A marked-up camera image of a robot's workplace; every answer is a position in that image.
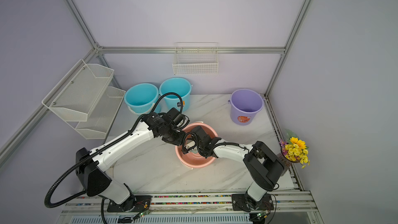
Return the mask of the pink plastic bucket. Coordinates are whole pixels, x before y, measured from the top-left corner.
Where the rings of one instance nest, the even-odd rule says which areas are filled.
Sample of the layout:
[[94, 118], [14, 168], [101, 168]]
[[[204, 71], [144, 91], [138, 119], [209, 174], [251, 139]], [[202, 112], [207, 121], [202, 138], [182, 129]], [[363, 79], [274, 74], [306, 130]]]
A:
[[[195, 127], [198, 126], [202, 127], [203, 130], [206, 132], [206, 134], [208, 134], [212, 139], [218, 137], [216, 131], [211, 126], [202, 122], [191, 123], [187, 125], [183, 130], [185, 132], [192, 131]], [[204, 168], [206, 166], [209, 166], [216, 160], [215, 157], [204, 158], [198, 152], [197, 153], [189, 152], [187, 154], [183, 154], [182, 146], [176, 146], [175, 152], [180, 162], [189, 169]]]

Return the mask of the teal plastic bucket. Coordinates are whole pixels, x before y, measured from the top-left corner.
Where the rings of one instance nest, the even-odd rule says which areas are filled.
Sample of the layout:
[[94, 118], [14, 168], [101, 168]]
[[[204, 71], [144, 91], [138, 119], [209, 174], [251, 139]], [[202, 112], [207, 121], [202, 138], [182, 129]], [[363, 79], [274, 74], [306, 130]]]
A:
[[160, 95], [164, 95], [170, 92], [177, 93], [182, 99], [182, 104], [179, 98], [175, 95], [168, 95], [165, 96], [163, 99], [168, 109], [171, 108], [180, 109], [180, 107], [182, 106], [183, 112], [187, 111], [190, 107], [191, 91], [192, 91], [191, 83], [185, 78], [180, 78], [180, 77], [175, 77], [165, 80], [159, 88]]
[[142, 83], [130, 88], [124, 95], [124, 102], [135, 115], [148, 114], [159, 99], [159, 89], [149, 83]]

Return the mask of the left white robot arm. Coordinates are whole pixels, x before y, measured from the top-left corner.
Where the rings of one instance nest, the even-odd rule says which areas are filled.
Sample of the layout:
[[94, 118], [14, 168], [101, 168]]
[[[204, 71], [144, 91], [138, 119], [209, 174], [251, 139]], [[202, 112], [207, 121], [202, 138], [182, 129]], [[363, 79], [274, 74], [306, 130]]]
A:
[[185, 136], [183, 128], [188, 122], [188, 117], [175, 108], [167, 113], [153, 112], [143, 116], [136, 127], [118, 137], [118, 143], [89, 158], [76, 169], [85, 195], [105, 197], [118, 205], [135, 203], [135, 196], [129, 187], [113, 179], [106, 171], [133, 149], [159, 136], [166, 143], [181, 145]]

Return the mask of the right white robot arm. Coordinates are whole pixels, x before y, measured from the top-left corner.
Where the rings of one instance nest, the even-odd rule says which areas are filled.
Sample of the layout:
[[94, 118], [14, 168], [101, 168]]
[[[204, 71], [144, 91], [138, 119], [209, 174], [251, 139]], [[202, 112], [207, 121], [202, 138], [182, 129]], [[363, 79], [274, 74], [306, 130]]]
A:
[[196, 149], [204, 157], [225, 158], [242, 162], [252, 177], [252, 184], [245, 193], [246, 202], [258, 204], [268, 193], [279, 188], [278, 181], [285, 172], [285, 165], [263, 142], [244, 145], [211, 138], [202, 127], [195, 127], [185, 134], [182, 152], [187, 154]]

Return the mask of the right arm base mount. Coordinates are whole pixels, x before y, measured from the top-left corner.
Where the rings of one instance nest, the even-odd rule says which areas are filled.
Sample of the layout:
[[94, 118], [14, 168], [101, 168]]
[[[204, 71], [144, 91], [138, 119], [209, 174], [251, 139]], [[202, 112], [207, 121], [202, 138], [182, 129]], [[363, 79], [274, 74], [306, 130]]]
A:
[[274, 210], [273, 200], [270, 194], [265, 193], [261, 200], [255, 200], [248, 193], [232, 194], [232, 207], [234, 211], [271, 211]]

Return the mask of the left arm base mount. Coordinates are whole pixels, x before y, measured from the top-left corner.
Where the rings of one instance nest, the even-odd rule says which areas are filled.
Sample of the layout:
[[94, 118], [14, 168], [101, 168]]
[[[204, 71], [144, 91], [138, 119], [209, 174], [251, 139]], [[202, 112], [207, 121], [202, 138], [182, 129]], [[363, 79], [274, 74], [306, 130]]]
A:
[[110, 200], [107, 207], [109, 213], [141, 213], [150, 208], [152, 196], [150, 195], [131, 195], [121, 204], [117, 204]]

